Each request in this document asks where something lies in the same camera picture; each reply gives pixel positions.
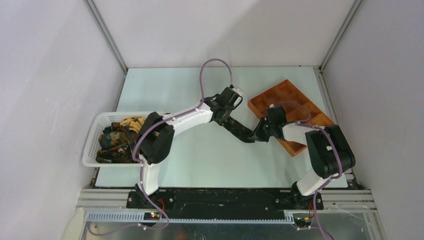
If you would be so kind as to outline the black gold floral tie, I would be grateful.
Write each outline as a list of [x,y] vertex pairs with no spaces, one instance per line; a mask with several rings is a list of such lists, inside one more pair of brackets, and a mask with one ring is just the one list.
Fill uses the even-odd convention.
[[254,143],[255,141],[250,139],[253,131],[245,127],[239,121],[229,116],[227,121],[222,124],[222,126],[229,131],[233,136],[238,140],[244,143]]

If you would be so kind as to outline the wooden compartment tray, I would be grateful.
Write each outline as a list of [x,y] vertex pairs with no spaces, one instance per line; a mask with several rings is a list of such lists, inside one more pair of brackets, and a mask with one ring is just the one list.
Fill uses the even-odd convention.
[[283,103],[282,107],[290,122],[309,119],[306,123],[310,125],[331,126],[334,124],[323,111],[287,79],[251,98],[247,102],[247,106],[260,119],[268,115],[267,108],[270,105],[279,103]]

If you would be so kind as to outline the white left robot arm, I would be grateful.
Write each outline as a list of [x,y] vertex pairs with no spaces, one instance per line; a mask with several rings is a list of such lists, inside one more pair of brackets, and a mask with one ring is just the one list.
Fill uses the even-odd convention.
[[216,122],[220,125],[230,120],[231,112],[243,101],[243,90],[233,85],[222,93],[202,98],[196,105],[175,113],[160,115],[150,113],[140,131],[133,156],[141,163],[138,187],[142,190],[138,201],[145,208],[158,202],[159,173],[168,157],[174,138],[182,132],[201,124]]

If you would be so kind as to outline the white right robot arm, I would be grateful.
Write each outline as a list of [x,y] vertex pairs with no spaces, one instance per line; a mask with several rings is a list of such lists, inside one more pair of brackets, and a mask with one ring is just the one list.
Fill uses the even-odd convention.
[[311,202],[310,195],[355,166],[354,153],[337,124],[319,126],[307,124],[305,120],[290,122],[281,105],[272,105],[266,111],[267,116],[259,120],[248,138],[255,142],[268,142],[270,137],[274,137],[307,147],[311,169],[294,183],[295,192],[290,196],[295,208],[304,209]]

